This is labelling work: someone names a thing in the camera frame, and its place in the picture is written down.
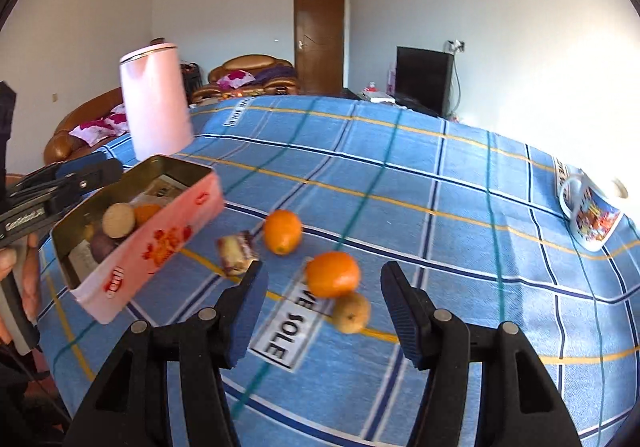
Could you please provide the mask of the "person left hand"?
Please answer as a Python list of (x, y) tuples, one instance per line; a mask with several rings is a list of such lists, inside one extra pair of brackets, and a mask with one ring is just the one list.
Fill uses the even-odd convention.
[(13, 243), (8, 252), (12, 266), (1, 267), (1, 337), (12, 342), (24, 356), (39, 343), (37, 314), (39, 288), (39, 252), (35, 235)]

